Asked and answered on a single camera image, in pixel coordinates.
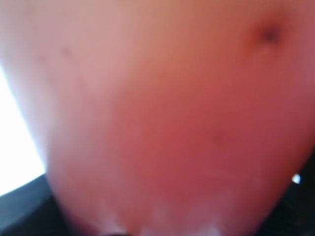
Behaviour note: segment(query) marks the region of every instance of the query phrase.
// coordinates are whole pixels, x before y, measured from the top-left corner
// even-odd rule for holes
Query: pink skin
[[[315,2],[0,1],[0,60],[70,225],[244,236],[314,146]]]

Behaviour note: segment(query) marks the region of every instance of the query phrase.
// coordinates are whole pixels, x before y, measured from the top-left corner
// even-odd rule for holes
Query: human skin
[[[312,150],[315,1],[0,0],[0,61],[70,225],[245,236]]]

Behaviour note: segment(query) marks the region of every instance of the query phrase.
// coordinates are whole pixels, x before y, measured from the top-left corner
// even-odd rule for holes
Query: bright light
[[[43,173],[33,140],[0,69],[0,195]]]
[[[299,183],[301,182],[301,177],[300,177],[300,175],[299,175],[299,174],[295,174],[295,175],[292,177],[292,181],[293,181],[294,183],[299,184]]]

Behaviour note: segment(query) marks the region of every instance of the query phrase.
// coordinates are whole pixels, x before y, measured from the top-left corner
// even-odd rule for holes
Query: skin
[[[315,143],[314,11],[0,0],[0,60],[69,225],[254,232]]]

